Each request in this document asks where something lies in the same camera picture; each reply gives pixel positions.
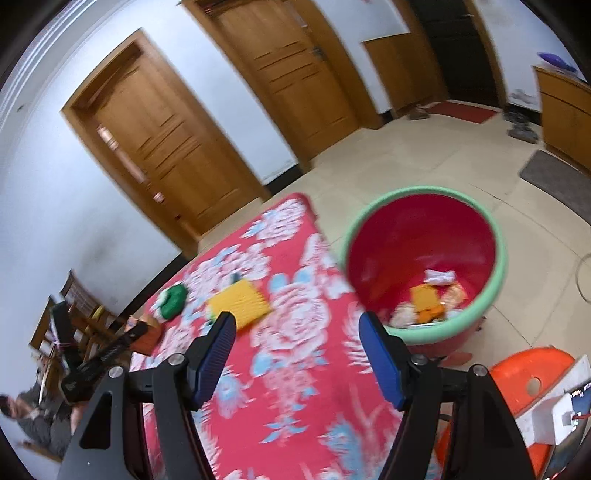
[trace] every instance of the gray doormat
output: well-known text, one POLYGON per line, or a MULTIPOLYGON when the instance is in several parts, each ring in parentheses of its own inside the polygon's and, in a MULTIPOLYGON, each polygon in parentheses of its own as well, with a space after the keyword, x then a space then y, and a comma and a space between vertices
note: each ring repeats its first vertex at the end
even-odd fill
POLYGON ((591 179, 559 158, 538 150, 519 176, 564 203, 591 225, 591 179))

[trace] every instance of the purple object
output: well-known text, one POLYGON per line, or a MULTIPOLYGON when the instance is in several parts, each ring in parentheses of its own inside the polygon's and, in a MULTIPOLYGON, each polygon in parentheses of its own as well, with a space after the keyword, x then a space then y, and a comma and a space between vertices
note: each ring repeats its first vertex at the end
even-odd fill
POLYGON ((572 65, 566 63, 563 59, 561 59, 558 55, 554 53, 548 53, 545 51, 539 52, 538 57, 542 60, 547 61, 551 65, 558 67, 559 69, 567 70, 568 72, 576 72, 577 69, 574 68, 572 65))

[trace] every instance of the black baseboard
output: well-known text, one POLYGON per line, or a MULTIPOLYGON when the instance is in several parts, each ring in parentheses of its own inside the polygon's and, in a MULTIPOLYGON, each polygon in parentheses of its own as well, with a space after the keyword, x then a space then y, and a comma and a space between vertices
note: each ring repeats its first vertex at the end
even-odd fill
POLYGON ((298 165, 294 165, 289 170, 279 175, 276 179, 273 179, 267 183, 265 187, 267 187, 272 195, 277 195, 281 190, 294 183, 302 175, 303 173, 301 172, 300 167, 298 165))
POLYGON ((394 120, 394 116, 392 115, 392 112, 390 110, 386 110, 385 112, 379 115, 380 117, 382 117, 382 122, 384 122, 384 125, 394 120))
POLYGON ((126 319, 130 315, 133 315, 135 312, 137 312, 152 295, 160 290, 168 280, 174 277, 188 263, 189 261, 184 258, 182 254, 177 256, 174 260, 172 260, 172 262, 166 265, 162 272, 156 275, 141 292, 138 293, 136 298, 134 298, 130 304, 123 309, 120 316, 126 319))
POLYGON ((535 110, 530 110, 529 108, 525 108, 521 105, 514 105, 513 103, 507 103, 505 108, 503 108, 505 112, 518 112, 525 115, 527 118, 530 119, 530 122, 536 125, 542 124, 542 114, 536 112, 535 110))

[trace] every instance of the blue gripper pad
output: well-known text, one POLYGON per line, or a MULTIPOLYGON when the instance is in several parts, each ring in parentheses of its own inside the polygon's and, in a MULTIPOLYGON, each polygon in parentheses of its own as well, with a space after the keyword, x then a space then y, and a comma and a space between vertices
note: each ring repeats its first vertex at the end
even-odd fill
POLYGON ((385 330, 374 312, 359 319, 359 338, 382 395, 402 411, 408 400, 408 361, 410 353, 404 342, 385 330))
POLYGON ((187 350, 190 354, 187 380, 192 400, 199 408, 211 400, 235 339, 236 319, 228 312, 221 312, 209 333, 196 338, 187 350))

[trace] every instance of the cable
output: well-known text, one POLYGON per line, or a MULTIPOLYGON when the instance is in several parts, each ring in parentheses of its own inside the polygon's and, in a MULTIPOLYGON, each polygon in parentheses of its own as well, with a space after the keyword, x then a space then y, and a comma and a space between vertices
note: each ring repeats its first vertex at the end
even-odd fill
POLYGON ((579 264, 577 265, 577 271, 574 273, 574 282, 577 285, 577 290, 579 291, 579 295, 581 295, 581 298, 587 303, 591 304, 591 300, 585 296, 585 294, 581 290, 581 285, 579 284, 579 271, 581 270, 581 266, 585 263, 585 260, 587 260, 588 258, 591 258, 591 252, 584 255, 583 258, 579 260, 579 264))
POLYGON ((587 420, 591 419, 591 413, 586 413, 585 415, 575 415, 573 420, 587 420))

